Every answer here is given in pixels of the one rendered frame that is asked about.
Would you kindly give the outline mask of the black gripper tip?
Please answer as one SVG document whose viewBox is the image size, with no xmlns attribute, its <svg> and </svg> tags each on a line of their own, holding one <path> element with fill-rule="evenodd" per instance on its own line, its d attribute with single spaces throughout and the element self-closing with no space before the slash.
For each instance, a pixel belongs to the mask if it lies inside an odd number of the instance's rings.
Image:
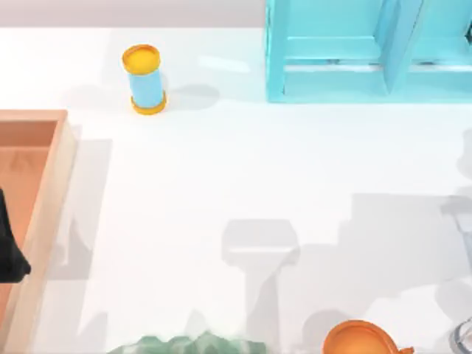
<svg viewBox="0 0 472 354">
<path fill-rule="evenodd" d="M 0 283 L 20 283 L 32 267 L 15 241 L 4 192 L 0 188 Z"/>
</svg>

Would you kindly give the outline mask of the green leafy plant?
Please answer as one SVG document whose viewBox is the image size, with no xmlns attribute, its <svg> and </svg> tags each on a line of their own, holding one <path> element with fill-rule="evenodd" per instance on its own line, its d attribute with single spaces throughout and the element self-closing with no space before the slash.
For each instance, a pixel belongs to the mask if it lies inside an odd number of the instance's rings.
<svg viewBox="0 0 472 354">
<path fill-rule="evenodd" d="M 263 342 L 226 339 L 206 331 L 195 338 L 174 336 L 168 341 L 157 336 L 143 336 L 106 354 L 268 354 L 268 349 Z"/>
</svg>

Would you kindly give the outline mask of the clear glass cup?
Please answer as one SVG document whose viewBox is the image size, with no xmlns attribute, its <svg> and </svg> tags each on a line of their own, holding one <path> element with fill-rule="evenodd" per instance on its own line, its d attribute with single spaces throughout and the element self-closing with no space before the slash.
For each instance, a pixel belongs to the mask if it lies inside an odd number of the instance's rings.
<svg viewBox="0 0 472 354">
<path fill-rule="evenodd" d="M 472 317 L 454 328 L 449 344 L 454 354 L 472 354 Z"/>
</svg>

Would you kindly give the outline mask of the light blue rack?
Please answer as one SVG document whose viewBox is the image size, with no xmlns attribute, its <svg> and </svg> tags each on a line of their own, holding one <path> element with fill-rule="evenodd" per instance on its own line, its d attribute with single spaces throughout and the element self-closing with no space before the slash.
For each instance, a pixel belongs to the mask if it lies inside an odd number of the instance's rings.
<svg viewBox="0 0 472 354">
<path fill-rule="evenodd" d="M 265 0 L 276 103 L 472 103 L 472 0 Z"/>
</svg>

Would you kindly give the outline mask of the salmon-coloured shallow box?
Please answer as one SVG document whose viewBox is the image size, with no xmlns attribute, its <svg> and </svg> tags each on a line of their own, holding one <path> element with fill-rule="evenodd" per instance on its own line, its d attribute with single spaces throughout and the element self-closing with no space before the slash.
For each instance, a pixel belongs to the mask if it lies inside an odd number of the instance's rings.
<svg viewBox="0 0 472 354">
<path fill-rule="evenodd" d="M 0 283 L 0 354 L 29 354 L 77 142 L 65 110 L 0 109 L 1 205 L 31 266 Z"/>
</svg>

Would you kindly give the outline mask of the orange cup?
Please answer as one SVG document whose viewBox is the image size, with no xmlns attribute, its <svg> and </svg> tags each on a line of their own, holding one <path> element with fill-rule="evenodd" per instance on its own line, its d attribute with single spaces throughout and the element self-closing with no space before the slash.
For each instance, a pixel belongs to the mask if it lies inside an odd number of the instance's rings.
<svg viewBox="0 0 472 354">
<path fill-rule="evenodd" d="M 348 320 L 330 330 L 322 354 L 414 354 L 414 348 L 399 348 L 389 334 L 371 322 Z"/>
</svg>

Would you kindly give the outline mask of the blue and yellow can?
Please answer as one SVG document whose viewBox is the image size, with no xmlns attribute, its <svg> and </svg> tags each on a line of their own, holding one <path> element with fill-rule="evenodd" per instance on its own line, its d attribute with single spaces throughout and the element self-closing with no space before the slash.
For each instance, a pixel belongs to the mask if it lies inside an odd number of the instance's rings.
<svg viewBox="0 0 472 354">
<path fill-rule="evenodd" d="M 163 89 L 159 67 L 160 53 L 149 44 L 137 44 L 126 49 L 122 64 L 128 73 L 133 109 L 144 115 L 164 110 L 167 96 Z"/>
</svg>

